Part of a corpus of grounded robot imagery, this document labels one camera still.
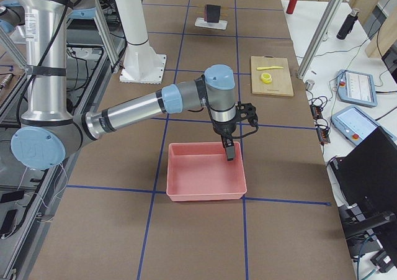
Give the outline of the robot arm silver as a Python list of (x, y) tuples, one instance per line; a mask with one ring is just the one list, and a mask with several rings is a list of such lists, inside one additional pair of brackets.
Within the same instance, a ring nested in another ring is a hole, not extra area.
[(1, 28), (9, 34), (15, 31), (17, 26), (25, 25), (24, 8), (18, 0), (1, 1)]
[(206, 107), (227, 160), (235, 156), (238, 118), (233, 70), (213, 65), (194, 81), (166, 86), (100, 112), (72, 115), (66, 109), (66, 18), (95, 13), (95, 0), (18, 0), (25, 11), (27, 110), (12, 136), (11, 151), (33, 169), (48, 169), (106, 133), (159, 114)]

